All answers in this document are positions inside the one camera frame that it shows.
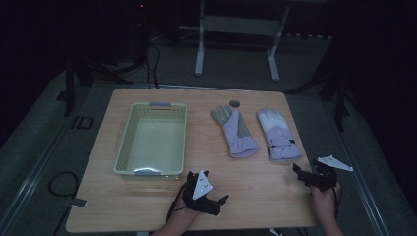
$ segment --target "black cable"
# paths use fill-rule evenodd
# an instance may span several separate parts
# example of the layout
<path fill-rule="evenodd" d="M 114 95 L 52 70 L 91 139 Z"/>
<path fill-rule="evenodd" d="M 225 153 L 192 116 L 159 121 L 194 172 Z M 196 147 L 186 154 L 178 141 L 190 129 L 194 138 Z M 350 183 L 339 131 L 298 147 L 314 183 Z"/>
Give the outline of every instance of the black cable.
<path fill-rule="evenodd" d="M 64 193 L 64 194 L 62 194 L 62 193 L 58 193 L 58 192 L 56 192 L 55 190 L 53 190 L 53 188 L 52 188 L 52 184 L 54 183 L 54 181 L 55 181 L 58 177 L 60 177 L 60 176 L 62 176 L 62 175 L 66 175 L 66 174 L 67 174 L 67 175 L 70 175 L 70 176 L 72 176 L 72 177 L 74 178 L 74 182 L 75 182 L 74 189 L 73 189 L 72 193 Z M 79 179 L 78 179 L 78 177 L 77 177 L 77 175 L 76 175 L 76 174 L 74 174 L 74 173 L 73 173 L 73 172 L 71 172 L 71 171 L 63 171 L 63 172 L 60 172 L 60 173 L 56 174 L 54 177 L 52 177 L 52 179 L 50 179 L 50 180 L 49 180 L 49 183 L 48 183 L 48 190 L 49 190 L 49 192 L 50 192 L 53 196 L 57 196 L 57 197 L 71 197 L 71 198 L 74 198 L 74 197 L 76 196 L 76 194 L 77 194 L 77 191 L 78 191 L 78 189 L 79 189 L 79 186 L 80 186 L 80 181 L 79 181 Z M 55 230 L 54 230 L 54 232 L 53 232 L 53 235 L 57 235 L 58 230 L 61 228 L 62 222 L 64 221 L 65 217 L 66 217 L 66 216 L 68 215 L 68 213 L 70 212 L 70 209 L 71 209 L 71 207 L 70 207 L 70 206 L 67 206 L 67 208 L 66 208 L 66 210 L 65 210 L 64 214 L 61 216 L 61 219 L 59 220 L 58 226 L 55 228 Z"/>
<path fill-rule="evenodd" d="M 160 89 L 159 86 L 159 82 L 157 81 L 157 77 L 156 77 L 156 69 L 157 69 L 157 65 L 159 64 L 159 58 L 160 58 L 160 51 L 159 49 L 157 49 L 157 47 L 155 47 L 154 45 L 152 45 L 151 43 L 149 44 L 150 47 L 152 47 L 153 49 L 156 50 L 157 52 L 157 57 L 156 57 L 156 62 L 155 62 L 155 66 L 153 68 L 153 81 L 155 83 L 155 86 L 157 89 Z"/>
<path fill-rule="evenodd" d="M 183 207 L 181 207 L 181 208 L 177 208 L 177 209 L 174 209 L 175 208 L 175 205 L 176 205 L 176 203 L 177 203 L 177 201 L 178 201 L 178 199 L 179 199 L 179 197 L 180 197 L 180 195 L 182 194 L 182 192 L 184 191 L 184 189 L 185 189 L 185 187 L 187 186 L 187 184 L 188 184 L 188 181 L 186 181 L 182 186 L 181 186 L 181 188 L 180 188 L 180 190 L 178 191 L 178 194 L 177 194 L 177 196 L 175 197 L 175 200 L 171 203 L 171 207 L 169 208 L 169 210 L 168 210 L 168 214 L 166 214 L 166 221 L 168 221 L 168 219 L 169 219 L 169 217 L 171 217 L 171 213 L 172 212 L 174 212 L 174 211 L 178 211 L 178 210 L 181 210 L 181 209 L 183 209 L 183 208 L 186 208 L 187 206 L 183 206 Z"/>
<path fill-rule="evenodd" d="M 296 228 L 296 230 L 297 230 L 297 233 L 298 233 L 300 236 L 309 236 L 309 233 L 307 232 L 307 229 L 306 229 L 306 228 L 303 228 L 304 233 L 301 231 L 301 229 L 300 229 L 300 228 Z"/>

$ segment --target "metal stand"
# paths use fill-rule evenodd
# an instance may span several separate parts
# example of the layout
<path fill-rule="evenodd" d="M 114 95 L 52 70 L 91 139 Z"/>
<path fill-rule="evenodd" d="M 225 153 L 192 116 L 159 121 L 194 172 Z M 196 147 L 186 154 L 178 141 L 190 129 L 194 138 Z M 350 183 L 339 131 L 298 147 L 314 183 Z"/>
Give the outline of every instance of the metal stand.
<path fill-rule="evenodd" d="M 195 75 L 203 73 L 205 57 L 204 35 L 205 31 L 219 31 L 230 33 L 245 33 L 256 35 L 274 36 L 274 43 L 267 51 L 270 74 L 273 81 L 279 81 L 278 69 L 276 67 L 275 54 L 279 40 L 282 37 L 285 21 L 288 17 L 289 7 L 285 7 L 280 21 L 245 19 L 205 15 L 205 0 L 200 1 L 200 27 L 199 27 L 199 48 L 197 50 Z"/>

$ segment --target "black stand leg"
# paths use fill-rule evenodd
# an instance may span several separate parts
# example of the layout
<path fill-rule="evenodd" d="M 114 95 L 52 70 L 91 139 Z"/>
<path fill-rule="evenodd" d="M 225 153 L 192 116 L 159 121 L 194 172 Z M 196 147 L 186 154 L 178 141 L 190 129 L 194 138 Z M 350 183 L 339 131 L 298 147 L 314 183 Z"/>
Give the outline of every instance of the black stand leg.
<path fill-rule="evenodd" d="M 57 100 L 64 100 L 66 102 L 65 117 L 68 117 L 74 108 L 75 93 L 74 93 L 74 67 L 73 60 L 68 57 L 65 62 L 65 91 L 61 91 Z"/>

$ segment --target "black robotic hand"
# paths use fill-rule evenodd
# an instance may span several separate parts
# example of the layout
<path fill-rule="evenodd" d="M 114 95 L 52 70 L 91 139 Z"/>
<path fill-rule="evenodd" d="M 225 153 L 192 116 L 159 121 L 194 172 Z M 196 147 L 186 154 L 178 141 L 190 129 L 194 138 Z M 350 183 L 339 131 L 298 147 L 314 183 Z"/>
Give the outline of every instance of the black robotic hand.
<path fill-rule="evenodd" d="M 320 191 L 325 191 L 334 188 L 337 183 L 336 172 L 333 167 L 319 163 L 317 160 L 313 161 L 316 168 L 316 174 L 301 170 L 301 168 L 293 164 L 292 170 L 297 173 L 298 180 L 302 181 L 306 186 L 315 186 Z"/>
<path fill-rule="evenodd" d="M 204 174 L 206 176 L 209 175 L 209 171 L 205 171 Z M 203 213 L 208 213 L 208 214 L 213 214 L 213 215 L 218 215 L 220 213 L 220 207 L 226 203 L 227 198 L 229 198 L 228 195 L 224 196 L 223 198 L 221 198 L 220 200 L 213 201 L 210 200 L 206 197 L 206 194 L 193 199 L 193 195 L 194 195 L 194 191 L 196 189 L 196 184 L 199 178 L 199 173 L 194 174 L 193 172 L 189 172 L 187 175 L 187 181 L 186 183 L 181 187 L 180 191 L 178 192 L 177 197 L 175 198 L 175 201 L 172 202 L 171 207 L 168 211 L 166 220 L 169 219 L 172 211 L 174 210 L 179 210 L 179 209 L 174 209 L 175 208 L 175 204 L 179 198 L 179 196 L 182 193 L 182 200 L 184 201 L 184 203 L 186 204 L 187 208 L 190 208 L 192 210 L 195 211 L 199 211 L 199 212 L 203 212 Z"/>

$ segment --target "human hand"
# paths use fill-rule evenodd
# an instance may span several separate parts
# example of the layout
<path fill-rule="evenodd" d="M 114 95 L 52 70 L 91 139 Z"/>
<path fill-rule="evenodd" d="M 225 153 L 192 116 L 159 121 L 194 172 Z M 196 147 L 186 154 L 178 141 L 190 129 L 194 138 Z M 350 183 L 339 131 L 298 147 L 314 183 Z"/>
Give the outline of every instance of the human hand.
<path fill-rule="evenodd" d="M 190 228 L 198 215 L 198 211 L 186 207 L 181 192 L 168 221 L 152 236 L 180 236 Z"/>
<path fill-rule="evenodd" d="M 343 235 L 335 217 L 337 201 L 341 191 L 340 183 L 337 182 L 336 187 L 334 187 L 336 196 L 334 195 L 333 189 L 321 192 L 319 188 L 311 186 L 311 190 L 313 210 L 319 224 L 325 231 L 325 235 Z"/>

